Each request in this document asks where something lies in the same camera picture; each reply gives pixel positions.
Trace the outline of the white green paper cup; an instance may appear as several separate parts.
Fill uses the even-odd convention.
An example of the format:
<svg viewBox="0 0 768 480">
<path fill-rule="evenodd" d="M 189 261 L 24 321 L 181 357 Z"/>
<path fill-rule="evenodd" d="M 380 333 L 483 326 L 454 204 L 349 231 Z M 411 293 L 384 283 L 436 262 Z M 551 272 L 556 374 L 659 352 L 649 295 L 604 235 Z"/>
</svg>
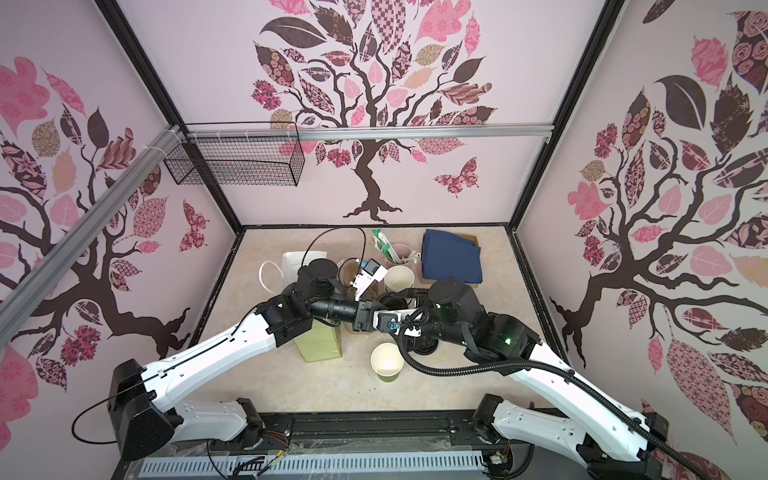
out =
<svg viewBox="0 0 768 480">
<path fill-rule="evenodd" d="M 392 382 L 399 376 L 404 359 L 396 344 L 382 343 L 372 351 L 370 364 L 381 381 Z"/>
</svg>

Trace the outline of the black cup lid stack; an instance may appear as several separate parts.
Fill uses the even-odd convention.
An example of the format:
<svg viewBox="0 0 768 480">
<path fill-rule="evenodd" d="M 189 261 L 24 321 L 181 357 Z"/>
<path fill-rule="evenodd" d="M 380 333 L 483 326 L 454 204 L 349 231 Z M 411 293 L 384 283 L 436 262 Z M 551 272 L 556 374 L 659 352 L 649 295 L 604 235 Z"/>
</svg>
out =
<svg viewBox="0 0 768 480">
<path fill-rule="evenodd" d="M 437 339 L 419 336 L 405 337 L 405 348 L 408 353 L 413 353 L 421 356 L 427 356 L 433 354 L 438 348 L 439 341 Z"/>
</svg>

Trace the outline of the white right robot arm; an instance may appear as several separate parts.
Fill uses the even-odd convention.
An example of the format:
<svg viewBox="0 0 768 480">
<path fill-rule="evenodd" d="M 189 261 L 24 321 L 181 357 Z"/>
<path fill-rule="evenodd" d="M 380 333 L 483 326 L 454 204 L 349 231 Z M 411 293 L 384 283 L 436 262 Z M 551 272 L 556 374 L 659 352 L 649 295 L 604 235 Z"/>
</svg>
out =
<svg viewBox="0 0 768 480">
<path fill-rule="evenodd" d="M 372 324 L 392 334 L 404 361 L 435 377 L 495 372 L 527 386 L 557 409 L 547 414 L 486 395 L 474 422 L 490 442 L 520 441 L 565 457 L 593 479 L 659 479 L 655 458 L 667 422 L 621 405 L 571 369 L 518 319 L 491 313 L 472 287 L 450 277 L 434 283 L 407 310 L 377 310 Z M 409 337 L 464 347 L 466 367 L 428 367 L 407 350 Z"/>
</svg>

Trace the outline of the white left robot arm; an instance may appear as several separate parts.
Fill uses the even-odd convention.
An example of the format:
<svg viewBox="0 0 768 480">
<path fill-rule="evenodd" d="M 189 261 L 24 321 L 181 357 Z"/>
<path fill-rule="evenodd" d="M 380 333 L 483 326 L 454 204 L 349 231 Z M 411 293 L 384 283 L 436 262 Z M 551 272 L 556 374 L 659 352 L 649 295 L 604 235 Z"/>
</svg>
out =
<svg viewBox="0 0 768 480">
<path fill-rule="evenodd" d="M 113 371 L 107 412 L 124 461 L 148 457 L 169 443 L 232 441 L 257 428 L 252 402 L 190 403 L 188 396 L 235 366 L 269 353 L 309 332 L 319 320 L 349 323 L 358 332 L 394 332 L 408 312 L 403 299 L 367 300 L 365 291 L 383 279 L 374 260 L 363 263 L 352 297 L 338 268 L 320 258 L 299 268 L 295 282 L 257 304 L 234 326 L 172 357 L 139 364 L 131 359 Z"/>
</svg>

